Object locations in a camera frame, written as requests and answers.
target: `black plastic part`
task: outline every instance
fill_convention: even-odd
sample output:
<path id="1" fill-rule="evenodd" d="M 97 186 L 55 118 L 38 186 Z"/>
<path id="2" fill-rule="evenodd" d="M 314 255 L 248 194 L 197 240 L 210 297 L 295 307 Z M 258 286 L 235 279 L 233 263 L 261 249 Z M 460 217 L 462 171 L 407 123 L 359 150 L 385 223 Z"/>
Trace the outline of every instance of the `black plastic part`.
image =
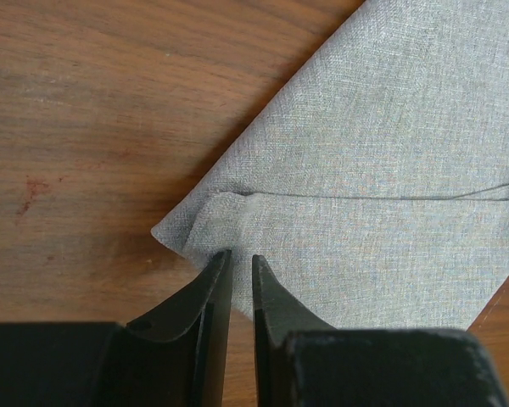
<path id="1" fill-rule="evenodd" d="M 259 406 L 509 406 L 472 335 L 333 330 L 253 257 Z"/>
<path id="2" fill-rule="evenodd" d="M 222 252 L 126 328 L 0 324 L 0 406 L 219 406 L 231 295 Z"/>

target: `gray cloth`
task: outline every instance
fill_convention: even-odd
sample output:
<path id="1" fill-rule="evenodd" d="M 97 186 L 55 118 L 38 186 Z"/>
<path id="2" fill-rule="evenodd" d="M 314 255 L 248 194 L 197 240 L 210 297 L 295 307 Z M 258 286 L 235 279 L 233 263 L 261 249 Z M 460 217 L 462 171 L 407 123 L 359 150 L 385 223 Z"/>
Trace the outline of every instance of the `gray cloth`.
<path id="1" fill-rule="evenodd" d="M 368 0 L 154 229 L 340 327 L 466 328 L 509 275 L 509 1 Z"/>

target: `wood grain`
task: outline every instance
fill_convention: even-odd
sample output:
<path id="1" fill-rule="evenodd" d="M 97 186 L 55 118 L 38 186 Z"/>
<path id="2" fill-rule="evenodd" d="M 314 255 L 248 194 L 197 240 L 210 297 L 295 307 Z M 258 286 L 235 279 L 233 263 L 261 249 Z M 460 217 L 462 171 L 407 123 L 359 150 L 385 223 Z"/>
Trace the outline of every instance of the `wood grain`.
<path id="1" fill-rule="evenodd" d="M 0 321 L 128 321 L 194 271 L 149 235 L 352 0 L 0 1 Z M 509 389 L 509 281 L 473 330 Z M 232 316 L 225 405 L 254 405 Z"/>

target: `small hole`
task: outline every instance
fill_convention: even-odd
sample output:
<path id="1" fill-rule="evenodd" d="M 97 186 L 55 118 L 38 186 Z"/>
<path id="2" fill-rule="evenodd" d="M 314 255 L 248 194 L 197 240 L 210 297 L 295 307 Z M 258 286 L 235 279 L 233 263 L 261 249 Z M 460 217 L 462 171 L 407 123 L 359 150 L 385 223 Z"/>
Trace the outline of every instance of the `small hole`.
<path id="1" fill-rule="evenodd" d="M 131 329 L 133 331 L 147 331 L 148 329 L 151 329 L 153 327 L 153 324 L 151 321 L 147 320 L 136 320 L 132 321 L 130 324 L 128 324 L 128 329 Z"/>

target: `stain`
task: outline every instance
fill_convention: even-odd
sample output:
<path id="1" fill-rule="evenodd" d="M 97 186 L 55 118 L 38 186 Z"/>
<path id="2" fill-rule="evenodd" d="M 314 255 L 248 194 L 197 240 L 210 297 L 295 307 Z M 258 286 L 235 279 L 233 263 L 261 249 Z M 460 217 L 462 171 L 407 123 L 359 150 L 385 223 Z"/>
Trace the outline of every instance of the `stain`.
<path id="1" fill-rule="evenodd" d="M 105 165 L 105 161 L 99 161 L 97 163 L 88 163 L 83 159 L 77 159 L 75 166 L 78 170 L 101 170 Z"/>
<path id="2" fill-rule="evenodd" d="M 121 153 L 119 153 L 119 158 L 120 159 L 127 159 L 131 155 L 132 155 L 132 151 L 129 148 L 127 148 L 124 151 L 122 151 Z"/>
<path id="3" fill-rule="evenodd" d="M 26 176 L 25 200 L 17 210 L 17 220 L 15 224 L 19 224 L 20 219 L 28 212 L 28 209 L 34 204 L 36 197 L 51 192 L 51 186 L 43 179 L 32 178 Z"/>
<path id="4" fill-rule="evenodd" d="M 46 258 L 46 262 L 43 265 L 50 265 L 54 261 L 55 257 L 53 255 L 48 256 Z"/>

